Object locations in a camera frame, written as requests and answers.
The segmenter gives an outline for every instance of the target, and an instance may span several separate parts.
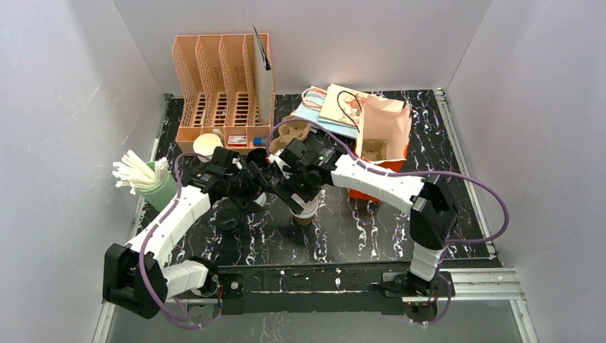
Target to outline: white cup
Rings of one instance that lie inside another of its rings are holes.
[[[221,138],[216,134],[202,134],[194,141],[194,152],[196,154],[201,154],[203,156],[208,157],[208,159],[212,158],[212,154],[214,153],[214,148],[218,146],[223,146],[221,143]]]

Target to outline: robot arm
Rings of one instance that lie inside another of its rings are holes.
[[[254,202],[269,187],[256,164],[240,164],[235,151],[217,148],[212,160],[203,163],[193,175],[184,177],[187,184],[175,206],[172,202],[146,229],[124,246],[113,244],[104,261],[103,298],[144,318],[152,318],[158,305],[144,286],[140,269],[145,268],[149,281],[165,301],[190,289],[210,288],[209,274],[214,272],[211,261],[192,257],[180,264],[164,267],[167,257],[187,230],[212,205],[229,197],[240,207],[258,207]],[[149,231],[157,226],[141,250]],[[144,266],[139,266],[139,254],[144,254]]]
[[[414,240],[406,288],[411,293],[424,294],[432,287],[437,265],[458,217],[446,178],[386,177],[358,165],[340,146],[323,146],[317,151],[297,140],[271,156],[270,161],[284,174],[276,185],[276,193],[295,212],[302,210],[293,200],[295,194],[309,202],[324,184],[355,189],[404,212],[410,218],[410,236]],[[376,165],[372,168],[385,174],[393,172]]]
[[[302,204],[311,202],[325,184],[356,189],[409,215],[414,251],[402,283],[404,291],[425,295],[432,288],[448,235],[457,222],[457,208],[445,178],[386,177],[361,167],[339,146],[327,145],[317,151],[296,139],[269,159],[284,175],[276,185],[262,176],[256,164],[241,165],[237,152],[217,148],[210,162],[203,163],[193,176],[184,178],[187,186],[173,209],[172,206],[164,209],[124,246],[113,244],[107,250],[103,298],[144,318],[152,318],[159,307],[143,284],[141,268],[145,268],[162,301],[190,289],[212,286],[209,274],[214,273],[214,265],[210,261],[194,257],[170,267],[164,265],[177,242],[215,202],[229,197],[235,207],[254,210],[259,207],[255,200],[263,192],[272,192],[300,214]],[[145,237],[156,225],[142,252]],[[144,253],[144,266],[138,264],[140,253]]]

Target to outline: small box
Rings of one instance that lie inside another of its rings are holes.
[[[227,146],[246,146],[246,136],[229,136]]]

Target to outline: peach desk organizer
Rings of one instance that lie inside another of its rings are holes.
[[[259,36],[272,64],[269,35]],[[194,140],[213,129],[219,129],[226,140],[246,135],[245,146],[224,144],[241,154],[257,148],[254,138],[269,136],[276,93],[272,80],[269,124],[263,125],[255,104],[253,38],[252,34],[176,37],[172,56],[185,100],[177,144],[183,152],[193,152]]]

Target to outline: gray wall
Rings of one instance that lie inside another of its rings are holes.
[[[111,0],[0,2],[0,342],[90,342],[164,98]]]
[[[271,36],[279,93],[309,85],[448,85],[492,0],[114,0],[164,93],[182,94],[177,34]]]
[[[211,318],[212,306],[192,309],[197,322]],[[423,329],[404,316],[379,313],[262,313],[218,318],[204,330],[173,327],[159,314],[145,320],[116,309],[107,339],[111,343],[198,342],[443,342],[521,343],[512,308],[504,302],[453,302],[441,322]]]
[[[447,95],[472,174],[511,209],[498,252],[541,342],[606,334],[606,3],[495,0]],[[492,231],[502,215],[485,197]]]

